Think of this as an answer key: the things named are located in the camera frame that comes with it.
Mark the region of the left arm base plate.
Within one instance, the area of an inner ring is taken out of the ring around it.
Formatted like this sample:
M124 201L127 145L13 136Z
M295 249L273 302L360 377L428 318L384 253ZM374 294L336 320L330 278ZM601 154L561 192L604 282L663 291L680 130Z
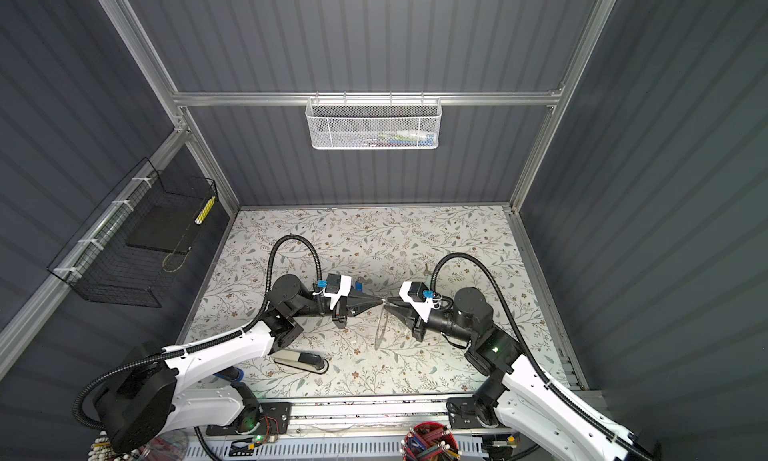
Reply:
M261 403L259 409L245 408L226 426L208 425L207 436L254 436L265 439L287 432L292 404L288 402Z

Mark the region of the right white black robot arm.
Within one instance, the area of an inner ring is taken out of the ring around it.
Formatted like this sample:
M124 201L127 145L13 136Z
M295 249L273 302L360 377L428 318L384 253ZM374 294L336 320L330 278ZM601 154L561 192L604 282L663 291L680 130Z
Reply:
M494 321L476 288L443 297L406 282L384 305L417 340L429 332L460 348L485 381L474 393L475 415L487 426L525 435L558 460L648 460L634 434L552 379L520 341Z

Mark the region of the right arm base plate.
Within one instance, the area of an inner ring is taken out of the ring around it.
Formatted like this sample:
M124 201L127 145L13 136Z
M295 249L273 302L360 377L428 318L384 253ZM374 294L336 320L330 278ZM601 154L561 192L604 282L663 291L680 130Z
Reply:
M453 431L457 430L507 430L510 428L500 423L489 424L483 421L475 409L471 396L454 396L446 400L448 425Z

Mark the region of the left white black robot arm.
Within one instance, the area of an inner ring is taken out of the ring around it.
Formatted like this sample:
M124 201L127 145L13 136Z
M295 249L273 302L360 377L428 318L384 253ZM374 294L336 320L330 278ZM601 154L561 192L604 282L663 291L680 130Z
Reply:
M251 327L237 328L183 346L169 346L155 356L141 347L123 370L98 385L93 405L98 428L120 454L130 453L168 431L235 424L250 434L268 427L253 392L237 364L272 357L278 364L323 374L329 363L290 344L302 333L301 316L329 316L344 329L347 321L382 304L355 288L351 278L334 274L307 288L295 275L283 275L266 293L266 310Z

